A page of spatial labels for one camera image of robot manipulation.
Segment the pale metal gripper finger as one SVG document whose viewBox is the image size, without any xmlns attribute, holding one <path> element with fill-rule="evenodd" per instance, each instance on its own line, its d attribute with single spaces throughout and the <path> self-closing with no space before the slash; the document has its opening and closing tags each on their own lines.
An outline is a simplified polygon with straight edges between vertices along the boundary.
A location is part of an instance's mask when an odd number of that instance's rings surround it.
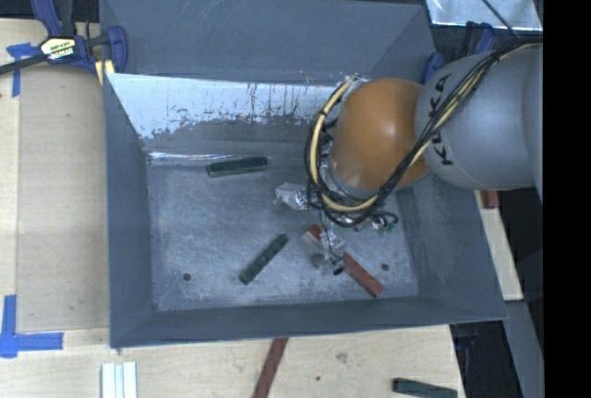
<svg viewBox="0 0 591 398">
<path fill-rule="evenodd" d="M 344 241 L 342 241 L 334 231 L 325 232 L 325 244 L 328 254 L 333 262 L 339 262 L 344 255 Z"/>
<path fill-rule="evenodd" d="M 302 240 L 308 249 L 311 265 L 314 268 L 320 268 L 324 262 L 323 245 L 310 231 L 306 231 L 302 235 Z"/>
</svg>

